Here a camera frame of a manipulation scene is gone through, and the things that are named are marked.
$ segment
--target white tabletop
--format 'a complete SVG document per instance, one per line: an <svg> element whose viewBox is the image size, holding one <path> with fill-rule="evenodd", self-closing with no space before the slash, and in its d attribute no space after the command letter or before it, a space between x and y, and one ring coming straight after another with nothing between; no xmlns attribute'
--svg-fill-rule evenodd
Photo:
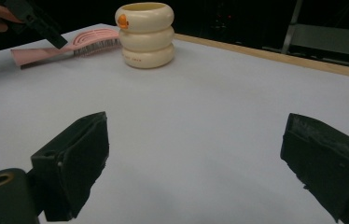
<svg viewBox="0 0 349 224"><path fill-rule="evenodd" d="M280 149L289 113L349 134L349 77L174 45L172 62L147 70L120 49L24 69L0 51L0 170L29 171L73 121L106 111L110 157L71 223L335 223Z"/></svg>

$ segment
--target cream ring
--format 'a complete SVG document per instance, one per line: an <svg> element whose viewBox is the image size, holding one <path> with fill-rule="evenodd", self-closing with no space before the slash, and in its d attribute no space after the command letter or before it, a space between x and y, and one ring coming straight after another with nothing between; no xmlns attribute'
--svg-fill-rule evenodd
<svg viewBox="0 0 349 224"><path fill-rule="evenodd" d="M170 62L175 56L173 44L164 49L149 52L136 52L122 48L122 57L126 64L137 68L154 68Z"/></svg>
<svg viewBox="0 0 349 224"><path fill-rule="evenodd" d="M134 3L120 7L115 15L117 26L132 33L163 30L175 19L171 7L163 3Z"/></svg>
<svg viewBox="0 0 349 224"><path fill-rule="evenodd" d="M165 30L135 34L124 30L119 31L119 41L125 49L132 51L152 51L168 47L174 39L175 30L169 26Z"/></svg>

